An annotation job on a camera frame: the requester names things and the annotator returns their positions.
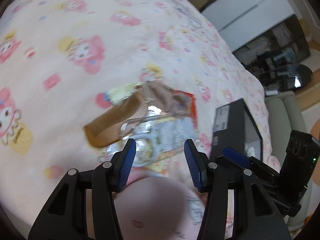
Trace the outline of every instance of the blue gripper pad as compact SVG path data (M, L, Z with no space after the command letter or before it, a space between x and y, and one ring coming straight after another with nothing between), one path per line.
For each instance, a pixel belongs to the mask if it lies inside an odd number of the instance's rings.
M122 153L126 151L126 155L122 162L120 171L119 171L119 182L118 182L118 189L121 191L124 186L127 184L128 177L130 174L130 170L132 167L132 163L134 157L136 156L136 141L130 138L124 146Z
M242 169L250 169L251 163L248 157L241 155L231 148L224 148L222 154L224 157L232 163L238 165Z
M195 187L198 189L198 191L202 191L203 186L201 183L202 182L201 171L196 163L196 159L195 159L194 154L192 152L192 149L188 143L188 140L186 140L184 142L184 155L186 156L186 160L187 160L187 164L188 164L191 178L193 181L193 185L195 185Z

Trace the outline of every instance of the cartoon print blanket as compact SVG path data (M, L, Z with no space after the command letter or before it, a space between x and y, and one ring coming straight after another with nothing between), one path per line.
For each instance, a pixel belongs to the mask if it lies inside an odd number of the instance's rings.
M1 203L31 225L68 169L100 164L83 127L112 107L104 93L151 80L194 95L207 154L215 109L244 98L280 169L261 84L187 0L16 0L0 19ZM156 172L193 189L183 152Z

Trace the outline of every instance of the white cabinet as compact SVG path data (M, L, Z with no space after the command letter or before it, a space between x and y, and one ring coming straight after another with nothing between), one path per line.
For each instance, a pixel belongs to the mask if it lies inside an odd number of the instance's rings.
M217 0L202 14L234 51L294 12L287 0Z

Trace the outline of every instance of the blurry pink object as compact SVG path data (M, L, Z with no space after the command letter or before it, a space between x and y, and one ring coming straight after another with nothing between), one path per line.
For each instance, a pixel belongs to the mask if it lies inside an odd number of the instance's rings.
M26 1L24 3L21 3L19 5L17 5L14 9L13 9L13 13L16 13L17 11L19 11L21 8L25 7L28 3L32 2L32 0Z
M172 50L172 41L165 32L158 32L159 33L159 46L163 49Z
M206 64L208 64L209 66L215 66L215 63L213 63L207 56L207 54L205 54L203 51L202 51L202 55L201 55L201 59L203 62L205 62Z
M105 93L99 93L96 96L96 104L97 106L101 107L101 108L109 108L112 106L112 103L110 102L109 98L107 97L107 95Z
M53 74L49 78L47 78L44 82L44 88L46 91L49 91L51 88L55 87L61 81L58 73Z
M259 111L259 106L257 104L253 104L253 109Z
M122 23L123 25L139 25L141 21L133 15L126 12L116 12L111 15L110 20L115 23Z
M273 155L270 155L268 160L267 160L267 164L274 168L277 172L280 172L281 166L280 163L278 161L278 159L276 157L274 157Z
M210 143L208 137L205 135L205 133L201 134L200 142L204 148L205 153L209 154L210 149L211 149L211 143Z
M62 174L63 169L58 165L50 166L49 168L44 170L44 174L49 179L58 179Z
M208 25L208 27L213 28L213 25L211 22L207 21L207 25Z
M34 48L29 48L24 53L24 55L26 55L27 58L32 58L34 54L36 54L36 51Z
M69 59L77 66L84 68L88 74L95 74L101 69L101 62L104 60L104 44L100 36L93 36L90 39L81 40Z
M66 4L65 11L85 12L87 10L84 0L70 0Z
M21 41L17 41L16 38L6 40L0 44L0 63L4 63L15 50L19 47Z
M132 6L132 3L129 1L125 1L125 0L120 0L119 4L123 5L123 6Z
M147 50L148 50L147 46L146 46L145 44L143 44L143 43L140 43L140 44L139 44L139 48L140 48L142 51L147 51Z
M15 111L16 106L14 100L10 98L10 90L8 88L3 88L0 91L0 138L2 137L4 144L7 143L6 134L11 127Z
M208 103L211 98L209 87L205 87L204 85L199 85L199 87L203 101Z
M262 89L259 89L259 90L258 90L258 93L259 93L262 97L264 97L264 91L263 91Z
M223 90L223 95L226 98L227 102L231 103L233 100L233 96L231 95L230 91L228 89Z
M161 2L156 2L155 5L156 5L158 8L160 8L160 9L166 8L166 6L165 6L163 3L161 3Z

